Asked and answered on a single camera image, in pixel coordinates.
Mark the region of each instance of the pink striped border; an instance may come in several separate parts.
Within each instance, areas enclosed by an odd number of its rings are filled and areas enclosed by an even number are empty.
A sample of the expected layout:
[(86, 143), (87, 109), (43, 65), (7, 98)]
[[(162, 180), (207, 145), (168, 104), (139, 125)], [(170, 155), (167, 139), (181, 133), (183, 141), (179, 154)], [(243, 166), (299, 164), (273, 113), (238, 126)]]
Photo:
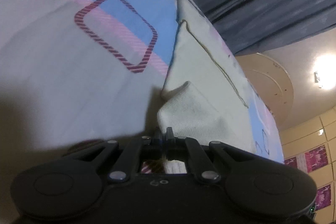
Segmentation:
[[(93, 3), (93, 0), (74, 0), (80, 5), (88, 6)], [(121, 40), (128, 44), (139, 56), (144, 56), (148, 46), (136, 37), (124, 24), (119, 22), (116, 18), (106, 14), (100, 7), (93, 9), (90, 14), (95, 16), (98, 21), (107, 28), (111, 33), (117, 35)], [(168, 65), (154, 52), (148, 64), (154, 67), (163, 76), (167, 75)]]

